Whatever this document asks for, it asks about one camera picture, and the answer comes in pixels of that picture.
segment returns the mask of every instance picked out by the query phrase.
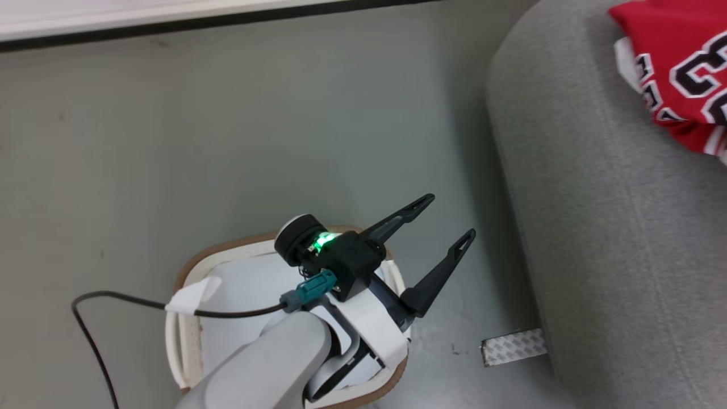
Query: white basket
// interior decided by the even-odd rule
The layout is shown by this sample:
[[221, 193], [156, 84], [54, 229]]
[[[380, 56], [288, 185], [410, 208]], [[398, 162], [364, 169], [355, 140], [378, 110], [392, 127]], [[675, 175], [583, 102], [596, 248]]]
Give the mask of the white basket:
[[[199, 282], [211, 274], [227, 274], [227, 279], [223, 278], [223, 281], [227, 280], [228, 286], [225, 287], [225, 283], [223, 283], [222, 288], [218, 290], [218, 293], [223, 291], [223, 289], [226, 289], [226, 291], [228, 291], [227, 299], [230, 300], [229, 292], [235, 291], [235, 303], [237, 303], [237, 305], [231, 306], [229, 305], [229, 302], [228, 304], [224, 304], [223, 301], [220, 301], [223, 302], [222, 305], [220, 305], [219, 302], [216, 306], [205, 305], [205, 309], [232, 311], [258, 309], [273, 305], [277, 302], [277, 299], [271, 299], [269, 297], [279, 296], [284, 291], [291, 290], [302, 280], [302, 277], [300, 277], [296, 271], [288, 274], [287, 270], [281, 270], [291, 269], [291, 267], [288, 267], [282, 259], [277, 256], [273, 247], [274, 240], [269, 239], [270, 237], [272, 237], [272, 235], [259, 237], [257, 238], [260, 239], [259, 241], [255, 238], [248, 240], [244, 239], [239, 242], [230, 243], [229, 245], [213, 247], [206, 252], [202, 252], [202, 256], [198, 256], [197, 261], [193, 259], [190, 263], [188, 263], [187, 267], [185, 267], [185, 270], [182, 271], [180, 279], [183, 278], [184, 282], [181, 286], [177, 283], [177, 289], [179, 287], [186, 287]], [[252, 286], [258, 288], [259, 286], [262, 286], [261, 283], [265, 283], [265, 287], [270, 285], [277, 287], [273, 288], [272, 292], [268, 292], [270, 294], [268, 295], [268, 299], [253, 299], [253, 297], [255, 297], [254, 294], [260, 293], [259, 290], [246, 292], [245, 287], [241, 287], [239, 285], [239, 281], [237, 281], [236, 284], [235, 278], [238, 276], [231, 276], [230, 274], [239, 274], [236, 272], [238, 270], [234, 269], [234, 266], [240, 266], [242, 263], [249, 263], [251, 266], [254, 266], [255, 264], [259, 266], [261, 263], [266, 263], [266, 269], [269, 269], [267, 266], [271, 266], [277, 271], [277, 273], [271, 272], [271, 274], [277, 274], [275, 275], [275, 280], [269, 280], [264, 278], [264, 276], [261, 276], [260, 269], [255, 269], [256, 275], [250, 274], [247, 276], [246, 274], [245, 287]], [[405, 290], [401, 273], [393, 260], [387, 260], [382, 263], [379, 274], [382, 276], [387, 285], [389, 285], [397, 294], [401, 294]], [[222, 294], [218, 298], [225, 299], [225, 294]], [[246, 305], [240, 305], [237, 301], [238, 298], [239, 300], [244, 300], [242, 302], [246, 303]], [[253, 317], [245, 319], [244, 325], [252, 327], [257, 325], [262, 327], [269, 320], [270, 316]], [[210, 339], [216, 339], [224, 345], [214, 344], [214, 348], [210, 348], [210, 352], [206, 353], [203, 351], [203, 344], [205, 344], [202, 337], [203, 326], [206, 328], [204, 335], [208, 344], [211, 343]], [[224, 336], [218, 336], [215, 338], [211, 334], [214, 334], [216, 330], [228, 331], [228, 333]], [[189, 317], [173, 312], [167, 313], [164, 334], [166, 341], [166, 355], [169, 360], [169, 367], [172, 370], [174, 380], [183, 391], [186, 392], [189, 388], [192, 388], [199, 383], [212, 368], [216, 367], [219, 362], [234, 352], [237, 347], [242, 344], [247, 344], [253, 340], [249, 338], [249, 335], [237, 336], [241, 333], [240, 330], [232, 330], [232, 335], [230, 335], [229, 331], [231, 331], [229, 329], [229, 323], [222, 322], [222, 320], [207, 318], [201, 319], [200, 317]], [[409, 331], [410, 330], [407, 330], [405, 336], [411, 339]], [[211, 368], [207, 368], [208, 370], [205, 370], [205, 362], [211, 366]], [[390, 370], [389, 368], [378, 370], [378, 368], [376, 368], [373, 371], [375, 372], [378, 370], [378, 372], [368, 379], [368, 381], [363, 379], [353, 381], [362, 383], [352, 384], [343, 389], [334, 390], [315, 403], [306, 402], [306, 408], [314, 409], [331, 405], [335, 406], [352, 400], [361, 400], [360, 402], [357, 402], [357, 405], [359, 403], [363, 405], [367, 402], [376, 400], [393, 388], [395, 383], [398, 381], [398, 378], [401, 377], [401, 372], [403, 372], [403, 367], [405, 365], [406, 360], [402, 362], [402, 365], [400, 365], [401, 368], [396, 370], [396, 376], [394, 376], [394, 370]], [[363, 374], [364, 378], [368, 377], [365, 372]]]

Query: white tape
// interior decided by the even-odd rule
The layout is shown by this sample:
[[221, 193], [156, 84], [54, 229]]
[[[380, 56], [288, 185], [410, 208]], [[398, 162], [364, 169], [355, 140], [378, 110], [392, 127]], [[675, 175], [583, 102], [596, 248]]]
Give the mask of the white tape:
[[634, 61], [634, 47], [631, 45], [631, 39], [624, 37], [614, 44], [616, 50], [616, 67], [619, 74], [634, 91], [641, 94], [641, 82], [636, 72], [636, 62]]
[[482, 341], [485, 368], [547, 354], [543, 330], [536, 329]]
[[202, 301], [209, 300], [217, 288], [220, 288], [222, 279], [217, 276], [209, 276], [200, 282], [184, 287], [177, 291], [172, 300], [164, 307], [167, 311], [177, 312], [184, 315], [194, 315]]

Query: red clothing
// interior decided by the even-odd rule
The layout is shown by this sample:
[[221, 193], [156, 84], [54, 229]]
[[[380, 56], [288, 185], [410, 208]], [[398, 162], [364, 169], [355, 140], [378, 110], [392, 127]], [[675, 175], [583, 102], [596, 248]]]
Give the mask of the red clothing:
[[631, 38], [656, 124], [687, 148], [727, 148], [727, 0], [643, 0], [609, 14]]

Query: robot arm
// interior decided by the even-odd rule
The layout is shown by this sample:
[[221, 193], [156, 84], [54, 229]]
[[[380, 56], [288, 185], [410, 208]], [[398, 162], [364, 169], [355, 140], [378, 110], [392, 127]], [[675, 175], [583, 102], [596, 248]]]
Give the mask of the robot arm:
[[325, 322], [309, 312], [293, 313], [230, 355], [177, 409], [303, 409], [303, 389], [331, 346]]
[[[329, 233], [312, 215], [289, 221], [275, 240], [278, 254], [308, 280], [281, 297], [293, 312], [210, 373], [177, 409], [301, 409], [329, 393], [365, 356], [394, 370], [406, 357], [402, 332], [423, 317], [475, 239], [469, 230], [446, 257], [401, 297], [374, 271], [385, 241], [432, 201], [427, 194], [361, 233]], [[307, 312], [324, 306], [351, 337], [339, 352], [329, 327]]]

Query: green led light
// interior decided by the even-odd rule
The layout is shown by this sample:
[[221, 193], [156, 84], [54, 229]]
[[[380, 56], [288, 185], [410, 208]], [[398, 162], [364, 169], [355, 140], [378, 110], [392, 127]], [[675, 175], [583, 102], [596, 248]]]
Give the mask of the green led light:
[[330, 242], [331, 240], [335, 239], [336, 236], [332, 233], [321, 233], [318, 235], [318, 238], [313, 243], [313, 246], [316, 248], [317, 251], [321, 251], [321, 248], [323, 245], [325, 245], [327, 242]]

